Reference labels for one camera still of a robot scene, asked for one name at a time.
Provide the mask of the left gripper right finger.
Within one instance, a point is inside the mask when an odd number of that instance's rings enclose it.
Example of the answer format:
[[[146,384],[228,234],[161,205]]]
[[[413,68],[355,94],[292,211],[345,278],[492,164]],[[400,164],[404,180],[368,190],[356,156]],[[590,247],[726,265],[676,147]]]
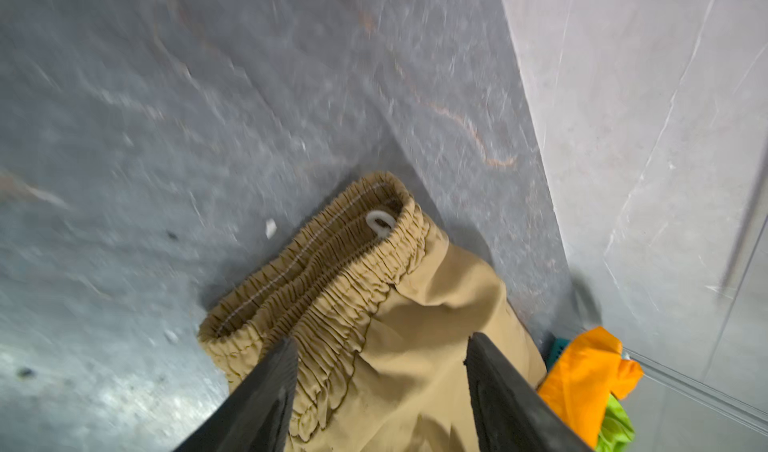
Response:
[[[481,451],[588,451],[481,332],[468,340],[464,365]]]

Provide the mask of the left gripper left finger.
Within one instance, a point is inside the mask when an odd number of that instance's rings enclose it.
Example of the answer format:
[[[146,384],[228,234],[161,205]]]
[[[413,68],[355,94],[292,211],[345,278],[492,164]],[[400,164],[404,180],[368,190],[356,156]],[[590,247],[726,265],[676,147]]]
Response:
[[[176,451],[284,450],[297,372],[295,341],[284,338]]]

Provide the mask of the teal plastic basket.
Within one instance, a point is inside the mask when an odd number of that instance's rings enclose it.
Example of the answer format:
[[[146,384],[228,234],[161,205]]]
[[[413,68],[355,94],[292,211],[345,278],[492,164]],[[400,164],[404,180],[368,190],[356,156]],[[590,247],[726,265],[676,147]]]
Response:
[[[545,365],[548,371],[550,371],[555,366],[569,344],[570,341],[565,338],[555,338],[553,340],[545,361]]]

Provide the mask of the khaki tan shorts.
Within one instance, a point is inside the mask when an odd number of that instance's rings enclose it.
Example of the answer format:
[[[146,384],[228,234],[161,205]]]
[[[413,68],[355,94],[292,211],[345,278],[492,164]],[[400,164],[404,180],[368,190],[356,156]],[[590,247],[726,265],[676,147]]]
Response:
[[[202,322],[240,386],[292,338],[290,451],[474,451],[464,364],[487,335],[530,385],[544,361],[484,260],[456,245],[393,174],[350,184]]]

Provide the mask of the orange shorts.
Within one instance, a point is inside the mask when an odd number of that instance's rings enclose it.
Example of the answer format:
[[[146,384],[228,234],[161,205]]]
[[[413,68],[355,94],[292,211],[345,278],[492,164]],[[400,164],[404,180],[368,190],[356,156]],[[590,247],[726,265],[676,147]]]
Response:
[[[641,365],[626,357],[622,342],[602,327],[573,340],[548,371],[538,395],[593,450],[608,397],[621,403],[644,377]]]

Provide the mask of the lime green shorts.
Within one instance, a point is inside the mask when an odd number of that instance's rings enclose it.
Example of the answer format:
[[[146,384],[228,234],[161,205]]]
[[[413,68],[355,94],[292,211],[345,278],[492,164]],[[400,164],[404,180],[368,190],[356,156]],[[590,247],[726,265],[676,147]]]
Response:
[[[631,419],[620,401],[611,394],[600,426],[596,452],[625,452],[635,439]]]

